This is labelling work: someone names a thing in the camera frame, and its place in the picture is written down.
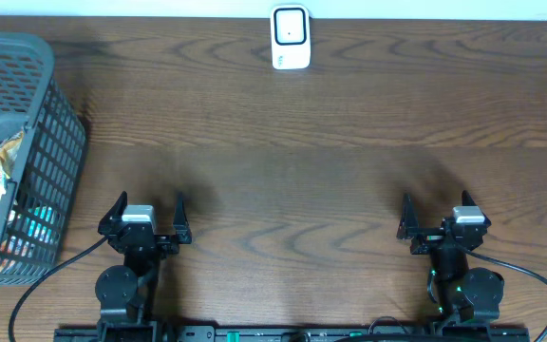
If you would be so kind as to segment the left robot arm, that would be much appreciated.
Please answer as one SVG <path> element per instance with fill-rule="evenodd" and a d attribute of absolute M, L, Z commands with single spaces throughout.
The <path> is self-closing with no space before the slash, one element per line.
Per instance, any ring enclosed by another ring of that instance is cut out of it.
<path fill-rule="evenodd" d="M 99 341 L 173 341 L 174 329 L 152 314 L 160 264 L 192 242 L 183 195 L 177 196 L 172 235 L 156 232 L 155 209 L 130 205 L 122 192 L 103 216 L 98 233 L 123 255 L 123 264 L 104 270 L 95 284 L 100 301 Z"/>

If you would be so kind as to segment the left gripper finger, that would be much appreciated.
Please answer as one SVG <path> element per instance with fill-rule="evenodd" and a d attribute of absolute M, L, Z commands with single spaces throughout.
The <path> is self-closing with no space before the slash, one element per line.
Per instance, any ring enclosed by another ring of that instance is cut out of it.
<path fill-rule="evenodd" d="M 122 221 L 122 216 L 127 207 L 127 193 L 122 191 L 114 205 L 107 211 L 99 222 L 100 228 L 115 228 Z"/>
<path fill-rule="evenodd" d="M 182 193 L 178 193 L 175 214 L 173 217 L 173 228 L 178 244 L 191 244 L 192 232 L 189 221 L 186 216 L 184 207 L 184 197 Z"/>

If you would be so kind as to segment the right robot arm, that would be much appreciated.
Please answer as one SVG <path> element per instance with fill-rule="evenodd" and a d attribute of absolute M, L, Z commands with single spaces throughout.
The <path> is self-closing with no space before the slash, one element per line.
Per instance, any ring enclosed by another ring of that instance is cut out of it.
<path fill-rule="evenodd" d="M 486 268 L 471 268 L 467 262 L 467 254 L 483 244 L 490 225 L 467 191 L 462 192 L 462 204 L 432 228 L 420 225 L 410 195 L 403 196 L 396 238 L 410 242 L 412 255 L 429 256 L 427 292 L 441 315 L 428 324 L 430 333 L 489 334 L 490 323 L 499 318 L 503 277 Z"/>

